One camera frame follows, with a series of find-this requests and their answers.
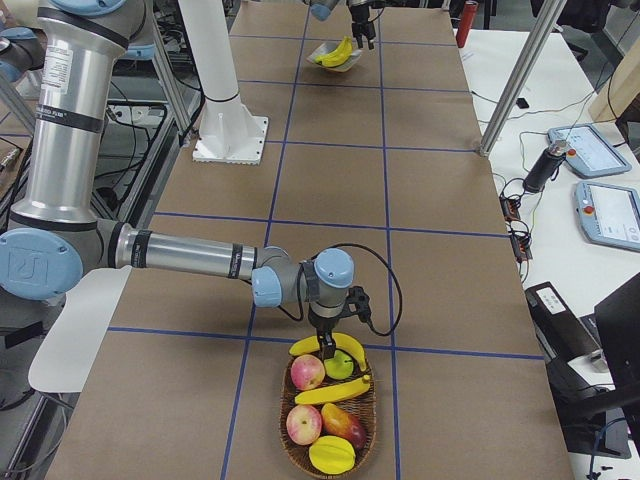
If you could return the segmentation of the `large curved yellow banana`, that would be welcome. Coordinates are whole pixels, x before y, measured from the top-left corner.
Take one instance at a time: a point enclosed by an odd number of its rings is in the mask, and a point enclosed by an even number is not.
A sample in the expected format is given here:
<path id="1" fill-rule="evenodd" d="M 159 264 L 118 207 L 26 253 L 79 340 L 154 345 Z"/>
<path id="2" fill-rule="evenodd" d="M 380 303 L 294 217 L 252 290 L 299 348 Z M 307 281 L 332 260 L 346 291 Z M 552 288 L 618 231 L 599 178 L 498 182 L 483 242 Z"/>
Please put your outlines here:
<path id="1" fill-rule="evenodd" d="M 357 362 L 359 369 L 362 372 L 365 372 L 368 369 L 364 347 L 356 338 L 345 333 L 335 332 L 333 334 L 333 340 L 339 350 L 346 352 Z M 319 340 L 316 336 L 309 336 L 295 342 L 290 347 L 289 354 L 296 357 L 319 351 Z"/>

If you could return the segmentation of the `aluminium frame post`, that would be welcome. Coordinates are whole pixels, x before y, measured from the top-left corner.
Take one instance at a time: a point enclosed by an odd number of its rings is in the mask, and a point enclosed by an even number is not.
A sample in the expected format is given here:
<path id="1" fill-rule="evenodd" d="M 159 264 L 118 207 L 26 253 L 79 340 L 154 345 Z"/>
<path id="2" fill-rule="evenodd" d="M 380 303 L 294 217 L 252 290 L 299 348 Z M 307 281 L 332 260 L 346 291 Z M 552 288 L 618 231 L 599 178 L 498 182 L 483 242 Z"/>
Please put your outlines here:
<path id="1" fill-rule="evenodd" d="M 488 157 L 490 155 L 516 103 L 516 99 L 521 93 L 565 5 L 566 0 L 545 0 L 543 2 L 535 24 L 527 36 L 482 136 L 478 148 L 478 153 L 481 156 Z"/>

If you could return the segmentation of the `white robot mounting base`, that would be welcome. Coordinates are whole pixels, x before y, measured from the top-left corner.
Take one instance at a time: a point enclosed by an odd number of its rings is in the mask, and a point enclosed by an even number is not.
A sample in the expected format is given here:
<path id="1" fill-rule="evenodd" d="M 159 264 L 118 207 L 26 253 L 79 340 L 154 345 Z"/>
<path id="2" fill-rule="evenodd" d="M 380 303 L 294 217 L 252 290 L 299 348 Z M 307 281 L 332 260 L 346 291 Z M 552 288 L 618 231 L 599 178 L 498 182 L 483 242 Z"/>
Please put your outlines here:
<path id="1" fill-rule="evenodd" d="M 182 1 L 180 9 L 205 104 L 193 159 L 255 165 L 269 119 L 243 104 L 221 1 Z"/>

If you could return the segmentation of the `white plastic chair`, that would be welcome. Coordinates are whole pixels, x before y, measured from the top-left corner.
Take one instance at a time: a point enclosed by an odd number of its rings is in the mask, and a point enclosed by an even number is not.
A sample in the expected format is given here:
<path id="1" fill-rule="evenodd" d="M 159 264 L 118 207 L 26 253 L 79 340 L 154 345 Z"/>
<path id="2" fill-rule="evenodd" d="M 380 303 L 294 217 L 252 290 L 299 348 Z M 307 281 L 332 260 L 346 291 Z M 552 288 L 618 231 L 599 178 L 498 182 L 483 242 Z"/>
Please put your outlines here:
<path id="1" fill-rule="evenodd" d="M 99 269 L 67 292 L 59 317 L 30 366 L 30 386 L 44 393 L 79 393 L 87 381 L 131 269 Z"/>

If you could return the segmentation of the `lower pink apple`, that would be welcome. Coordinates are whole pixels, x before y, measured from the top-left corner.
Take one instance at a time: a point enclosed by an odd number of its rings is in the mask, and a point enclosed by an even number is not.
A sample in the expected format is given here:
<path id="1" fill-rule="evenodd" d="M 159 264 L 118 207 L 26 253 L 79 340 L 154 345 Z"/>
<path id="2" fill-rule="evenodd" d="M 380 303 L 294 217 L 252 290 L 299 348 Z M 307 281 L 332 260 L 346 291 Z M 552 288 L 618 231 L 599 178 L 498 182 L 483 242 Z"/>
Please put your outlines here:
<path id="1" fill-rule="evenodd" d="M 310 445 L 322 432 L 321 414 L 314 406 L 297 405 L 287 416 L 286 429 L 289 438 L 295 444 Z"/>

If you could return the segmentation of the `black cylinder device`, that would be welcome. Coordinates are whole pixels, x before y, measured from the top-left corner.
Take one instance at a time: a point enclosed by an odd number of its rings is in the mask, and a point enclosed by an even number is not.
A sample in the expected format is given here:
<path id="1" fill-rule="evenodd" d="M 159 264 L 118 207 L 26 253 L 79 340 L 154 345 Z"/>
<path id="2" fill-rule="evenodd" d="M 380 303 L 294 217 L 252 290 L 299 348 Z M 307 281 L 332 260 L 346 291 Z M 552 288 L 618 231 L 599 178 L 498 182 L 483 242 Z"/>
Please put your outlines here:
<path id="1" fill-rule="evenodd" d="M 568 150 L 569 145 L 566 140 L 554 140 L 544 149 L 524 179 L 524 190 L 529 193 L 540 193 L 546 182 L 565 161 Z"/>

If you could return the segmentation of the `black box with label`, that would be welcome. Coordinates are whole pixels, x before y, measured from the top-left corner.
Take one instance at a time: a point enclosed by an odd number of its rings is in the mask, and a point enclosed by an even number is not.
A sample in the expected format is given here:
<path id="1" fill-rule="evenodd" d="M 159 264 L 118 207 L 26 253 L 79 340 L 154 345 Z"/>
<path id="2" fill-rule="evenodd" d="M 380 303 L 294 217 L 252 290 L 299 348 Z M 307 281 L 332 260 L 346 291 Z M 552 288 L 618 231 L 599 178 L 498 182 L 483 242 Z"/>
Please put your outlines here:
<path id="1" fill-rule="evenodd" d="M 549 282 L 526 289 L 525 297 L 554 392 L 581 399 L 612 390 L 595 318 L 577 317 Z"/>

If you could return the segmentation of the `yellow starfruit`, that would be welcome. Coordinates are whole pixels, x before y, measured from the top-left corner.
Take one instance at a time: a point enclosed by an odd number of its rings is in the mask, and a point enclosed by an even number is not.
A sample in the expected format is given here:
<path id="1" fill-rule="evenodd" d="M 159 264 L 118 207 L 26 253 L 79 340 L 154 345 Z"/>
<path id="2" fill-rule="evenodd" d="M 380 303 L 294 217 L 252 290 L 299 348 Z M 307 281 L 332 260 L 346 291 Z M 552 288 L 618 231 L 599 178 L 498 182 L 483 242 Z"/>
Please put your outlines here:
<path id="1" fill-rule="evenodd" d="M 319 437 L 309 447 L 308 454 L 311 464 L 328 475 L 348 472 L 356 462 L 356 453 L 351 443 L 332 435 Z"/>

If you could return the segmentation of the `yellow banana across basket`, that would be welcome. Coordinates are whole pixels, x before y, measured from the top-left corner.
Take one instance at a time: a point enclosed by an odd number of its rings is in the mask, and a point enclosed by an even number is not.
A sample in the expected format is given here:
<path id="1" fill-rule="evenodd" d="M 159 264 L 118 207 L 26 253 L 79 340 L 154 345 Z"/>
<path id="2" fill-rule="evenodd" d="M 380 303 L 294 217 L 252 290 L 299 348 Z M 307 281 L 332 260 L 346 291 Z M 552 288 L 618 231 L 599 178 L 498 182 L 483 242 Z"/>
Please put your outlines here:
<path id="1" fill-rule="evenodd" d="M 316 55 L 313 61 L 323 67 L 338 67 L 349 59 L 352 52 L 353 47 L 351 38 L 345 36 L 334 50 L 328 53 Z"/>

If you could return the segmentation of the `pink apple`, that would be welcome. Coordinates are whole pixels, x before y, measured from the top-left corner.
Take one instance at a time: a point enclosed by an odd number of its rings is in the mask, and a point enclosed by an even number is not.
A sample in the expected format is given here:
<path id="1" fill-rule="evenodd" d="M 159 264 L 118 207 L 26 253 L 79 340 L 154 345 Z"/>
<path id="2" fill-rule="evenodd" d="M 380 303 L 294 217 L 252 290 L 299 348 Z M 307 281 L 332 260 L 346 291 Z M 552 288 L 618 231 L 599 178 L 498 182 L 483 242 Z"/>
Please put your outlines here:
<path id="1" fill-rule="evenodd" d="M 324 364 L 311 354 L 298 356 L 293 360 L 290 376 L 298 390 L 308 391 L 317 388 L 325 377 Z"/>
<path id="2" fill-rule="evenodd" d="M 297 405 L 287 416 L 286 429 L 289 438 L 295 444 L 310 445 L 322 432 L 321 414 L 314 406 Z"/>

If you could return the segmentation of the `upper teach pendant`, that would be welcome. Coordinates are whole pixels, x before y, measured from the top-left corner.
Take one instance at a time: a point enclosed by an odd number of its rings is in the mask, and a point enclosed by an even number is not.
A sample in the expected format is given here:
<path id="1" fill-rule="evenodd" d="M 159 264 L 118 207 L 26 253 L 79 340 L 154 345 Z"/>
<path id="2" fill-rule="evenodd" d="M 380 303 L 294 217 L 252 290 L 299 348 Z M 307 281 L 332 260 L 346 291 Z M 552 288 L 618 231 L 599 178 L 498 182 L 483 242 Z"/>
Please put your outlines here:
<path id="1" fill-rule="evenodd" d="M 568 167 L 581 178 L 599 178 L 623 174 L 631 164 L 591 124 L 551 128 L 549 142 L 565 140 L 574 154 L 567 154 Z"/>

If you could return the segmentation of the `grey square plate orange rim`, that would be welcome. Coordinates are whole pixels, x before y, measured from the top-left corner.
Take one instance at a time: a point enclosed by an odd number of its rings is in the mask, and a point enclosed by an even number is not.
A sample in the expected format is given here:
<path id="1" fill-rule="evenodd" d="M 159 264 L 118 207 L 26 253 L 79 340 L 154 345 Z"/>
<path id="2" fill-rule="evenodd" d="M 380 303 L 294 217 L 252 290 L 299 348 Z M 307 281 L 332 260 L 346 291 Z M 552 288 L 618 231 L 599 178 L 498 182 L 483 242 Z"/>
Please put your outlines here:
<path id="1" fill-rule="evenodd" d="M 350 70 L 360 59 L 361 49 L 354 48 L 349 38 L 341 42 L 324 42 L 313 50 L 306 61 L 331 72 L 343 73 Z"/>

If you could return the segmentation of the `upper pink apple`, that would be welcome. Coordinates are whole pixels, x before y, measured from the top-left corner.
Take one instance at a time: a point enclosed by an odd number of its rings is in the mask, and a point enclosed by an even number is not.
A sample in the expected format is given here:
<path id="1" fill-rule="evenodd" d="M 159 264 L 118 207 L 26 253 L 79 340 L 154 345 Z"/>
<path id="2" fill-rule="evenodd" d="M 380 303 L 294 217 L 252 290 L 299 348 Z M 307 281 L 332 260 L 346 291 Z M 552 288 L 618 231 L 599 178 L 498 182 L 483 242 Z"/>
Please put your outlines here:
<path id="1" fill-rule="evenodd" d="M 298 356 L 293 360 L 290 376 L 298 390 L 308 391 L 317 388 L 325 377 L 324 364 L 311 354 Z"/>

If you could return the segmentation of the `green apple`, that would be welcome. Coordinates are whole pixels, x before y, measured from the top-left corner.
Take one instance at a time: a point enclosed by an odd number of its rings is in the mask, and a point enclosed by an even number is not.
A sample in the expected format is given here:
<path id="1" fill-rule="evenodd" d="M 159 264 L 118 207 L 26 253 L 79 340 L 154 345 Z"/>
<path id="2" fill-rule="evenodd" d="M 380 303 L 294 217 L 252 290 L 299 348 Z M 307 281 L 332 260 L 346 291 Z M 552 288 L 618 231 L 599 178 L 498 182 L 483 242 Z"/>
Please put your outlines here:
<path id="1" fill-rule="evenodd" d="M 353 358 L 341 351 L 336 350 L 332 358 L 323 360 L 326 375 L 333 380 L 345 380 L 354 371 Z"/>

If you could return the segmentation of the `lower teach pendant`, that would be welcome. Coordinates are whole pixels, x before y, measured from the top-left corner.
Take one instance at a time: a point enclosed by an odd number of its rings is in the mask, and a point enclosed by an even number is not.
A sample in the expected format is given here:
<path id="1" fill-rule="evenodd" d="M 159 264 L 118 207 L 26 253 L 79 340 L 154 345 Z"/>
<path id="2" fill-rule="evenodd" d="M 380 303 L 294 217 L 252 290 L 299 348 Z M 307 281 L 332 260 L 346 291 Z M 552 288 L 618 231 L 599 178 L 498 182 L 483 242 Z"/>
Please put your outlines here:
<path id="1" fill-rule="evenodd" d="M 639 195 L 632 188 L 593 181 L 575 185 L 578 223 L 591 243 L 639 251 Z"/>

